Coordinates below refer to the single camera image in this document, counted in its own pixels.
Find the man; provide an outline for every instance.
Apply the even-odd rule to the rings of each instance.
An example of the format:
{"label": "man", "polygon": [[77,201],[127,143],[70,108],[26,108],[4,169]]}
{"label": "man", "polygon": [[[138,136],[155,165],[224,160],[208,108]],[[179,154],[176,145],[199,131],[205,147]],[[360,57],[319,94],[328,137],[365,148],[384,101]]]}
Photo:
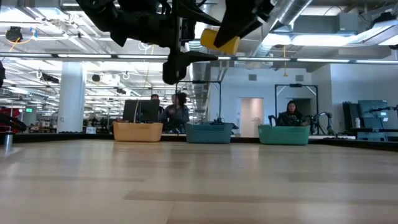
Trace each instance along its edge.
{"label": "man", "polygon": [[[151,100],[159,100],[159,95],[158,94],[152,94],[150,96]],[[159,115],[162,114],[164,111],[164,108],[162,106],[159,106]]]}

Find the plastic bin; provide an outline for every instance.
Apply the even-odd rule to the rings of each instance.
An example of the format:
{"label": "plastic bin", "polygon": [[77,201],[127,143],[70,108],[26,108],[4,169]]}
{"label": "plastic bin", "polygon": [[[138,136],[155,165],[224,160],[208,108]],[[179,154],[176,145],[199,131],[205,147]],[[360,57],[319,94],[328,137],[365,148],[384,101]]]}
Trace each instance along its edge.
{"label": "plastic bin", "polygon": [[310,127],[259,126],[261,144],[298,145],[308,144]]}
{"label": "plastic bin", "polygon": [[231,142],[232,124],[186,124],[188,143],[229,144]]}
{"label": "plastic bin", "polygon": [[162,123],[113,123],[114,139],[116,141],[157,142],[162,137],[162,128]]}

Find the computer monitor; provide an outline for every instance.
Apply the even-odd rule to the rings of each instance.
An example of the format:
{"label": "computer monitor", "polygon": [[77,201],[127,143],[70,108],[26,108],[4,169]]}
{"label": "computer monitor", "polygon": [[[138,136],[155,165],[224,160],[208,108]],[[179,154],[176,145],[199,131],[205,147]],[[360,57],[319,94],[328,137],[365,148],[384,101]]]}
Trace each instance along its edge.
{"label": "computer monitor", "polygon": [[134,122],[134,112],[137,103],[136,122],[157,122],[159,117],[159,100],[126,100],[124,103],[123,120]]}
{"label": "computer monitor", "polygon": [[388,111],[375,111],[388,107],[386,100],[359,100],[358,105],[361,118],[388,118]]}

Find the metal frame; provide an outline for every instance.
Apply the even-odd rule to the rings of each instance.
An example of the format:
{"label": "metal frame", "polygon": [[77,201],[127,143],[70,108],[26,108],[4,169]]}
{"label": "metal frame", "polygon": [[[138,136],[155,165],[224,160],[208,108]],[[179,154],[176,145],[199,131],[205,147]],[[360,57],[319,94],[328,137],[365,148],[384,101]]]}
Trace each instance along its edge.
{"label": "metal frame", "polygon": [[179,81],[177,84],[179,83],[192,83],[192,84],[207,84],[207,83],[217,83],[220,86],[220,91],[219,91],[219,107],[218,107],[218,116],[221,117],[221,82],[220,81],[199,81],[199,80],[195,80],[195,81]]}
{"label": "metal frame", "polygon": [[[277,91],[278,86],[282,86],[282,89],[280,91]],[[275,85],[275,117],[277,118],[278,116],[278,95],[282,93],[282,91],[286,87],[291,87],[291,88],[302,88],[302,87],[307,87],[315,96],[317,99],[317,114],[319,114],[319,94],[318,94],[318,85],[303,85],[303,84],[276,84]]]}

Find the tan bin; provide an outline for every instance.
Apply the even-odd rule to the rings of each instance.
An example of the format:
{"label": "tan bin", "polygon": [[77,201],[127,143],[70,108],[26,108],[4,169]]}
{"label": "tan bin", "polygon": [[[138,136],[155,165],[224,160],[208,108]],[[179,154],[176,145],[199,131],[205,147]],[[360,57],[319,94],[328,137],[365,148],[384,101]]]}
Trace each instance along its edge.
{"label": "tan bin", "polygon": [[157,142],[162,137],[162,128],[162,123],[113,123],[114,139],[116,141]]}

